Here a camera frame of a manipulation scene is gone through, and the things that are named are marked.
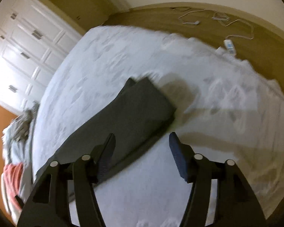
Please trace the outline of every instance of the white bed sheet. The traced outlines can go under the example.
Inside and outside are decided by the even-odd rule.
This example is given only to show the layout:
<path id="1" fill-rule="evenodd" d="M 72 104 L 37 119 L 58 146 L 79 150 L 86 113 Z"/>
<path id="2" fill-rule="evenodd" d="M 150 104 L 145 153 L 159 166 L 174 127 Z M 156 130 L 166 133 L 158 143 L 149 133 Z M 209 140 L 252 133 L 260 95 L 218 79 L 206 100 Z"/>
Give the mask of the white bed sheet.
<path id="1" fill-rule="evenodd" d="M 176 34 L 122 26 L 86 33 L 42 98 L 34 174 L 72 132 L 116 97 L 129 77 L 143 76 L 178 108 L 170 131 L 210 160 L 236 161 L 268 217 L 284 197 L 284 95 L 248 61 Z M 208 223 L 215 207 L 212 188 Z M 107 226 L 164 227 L 179 225 L 190 190 L 179 176 L 166 134 L 95 192 Z M 79 225 L 74 202 L 70 211 Z"/>

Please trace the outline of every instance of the pink cloth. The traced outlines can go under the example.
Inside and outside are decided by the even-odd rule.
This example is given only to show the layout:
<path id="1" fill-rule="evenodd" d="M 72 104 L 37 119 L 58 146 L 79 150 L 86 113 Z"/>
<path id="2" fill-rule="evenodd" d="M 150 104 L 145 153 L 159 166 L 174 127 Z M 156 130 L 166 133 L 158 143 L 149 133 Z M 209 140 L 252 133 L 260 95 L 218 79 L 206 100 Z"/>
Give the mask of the pink cloth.
<path id="1" fill-rule="evenodd" d="M 19 194 L 20 180 L 23 172 L 23 163 L 13 165 L 7 164 L 3 168 L 4 182 L 6 193 L 9 196 L 11 203 L 18 209 L 21 210 L 15 196 Z"/>

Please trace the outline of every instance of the pile of clothes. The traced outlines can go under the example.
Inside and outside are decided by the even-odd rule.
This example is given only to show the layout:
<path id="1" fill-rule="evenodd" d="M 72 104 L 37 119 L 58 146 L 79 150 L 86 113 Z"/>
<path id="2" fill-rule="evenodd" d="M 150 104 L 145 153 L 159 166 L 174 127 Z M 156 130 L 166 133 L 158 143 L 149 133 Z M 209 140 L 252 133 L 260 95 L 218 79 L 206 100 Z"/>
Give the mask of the pile of clothes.
<path id="1" fill-rule="evenodd" d="M 32 139 L 39 104 L 25 110 L 3 130 L 1 191 L 5 210 L 17 224 L 33 185 Z"/>

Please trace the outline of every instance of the metal screw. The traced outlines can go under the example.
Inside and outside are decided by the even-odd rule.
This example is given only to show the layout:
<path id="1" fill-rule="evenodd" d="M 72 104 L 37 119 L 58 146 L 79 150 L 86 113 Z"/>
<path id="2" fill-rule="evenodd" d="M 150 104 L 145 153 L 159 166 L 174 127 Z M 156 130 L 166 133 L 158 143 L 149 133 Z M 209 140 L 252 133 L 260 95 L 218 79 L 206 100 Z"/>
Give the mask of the metal screw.
<path id="1" fill-rule="evenodd" d="M 50 163 L 50 166 L 51 166 L 51 167 L 55 167 L 55 166 L 57 166 L 57 165 L 58 165 L 58 162 L 55 161 L 55 160 Z"/>
<path id="2" fill-rule="evenodd" d="M 234 166 L 234 165 L 235 165 L 235 162 L 234 162 L 232 159 L 229 159 L 229 160 L 227 160 L 227 164 L 228 164 L 229 166 Z"/>
<path id="3" fill-rule="evenodd" d="M 202 154 L 195 154 L 195 159 L 201 160 L 203 159 L 203 155 Z"/>
<path id="4" fill-rule="evenodd" d="M 82 156 L 82 160 L 89 160 L 91 158 L 91 156 L 89 154 L 84 154 Z"/>

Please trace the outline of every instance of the dark gray garment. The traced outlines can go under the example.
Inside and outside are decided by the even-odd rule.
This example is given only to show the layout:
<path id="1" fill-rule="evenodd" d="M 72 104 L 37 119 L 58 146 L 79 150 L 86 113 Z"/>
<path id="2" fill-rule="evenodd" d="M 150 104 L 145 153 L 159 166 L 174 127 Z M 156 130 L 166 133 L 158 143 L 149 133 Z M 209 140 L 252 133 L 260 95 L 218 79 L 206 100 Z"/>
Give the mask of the dark gray garment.
<path id="1" fill-rule="evenodd" d="M 129 79 L 109 105 L 65 140 L 38 170 L 36 181 L 52 161 L 60 164 L 74 162 L 89 154 L 96 145 L 103 144 L 110 133 L 116 136 L 109 172 L 112 176 L 156 142 L 173 121 L 174 112 L 173 105 L 148 78 L 137 83 Z"/>

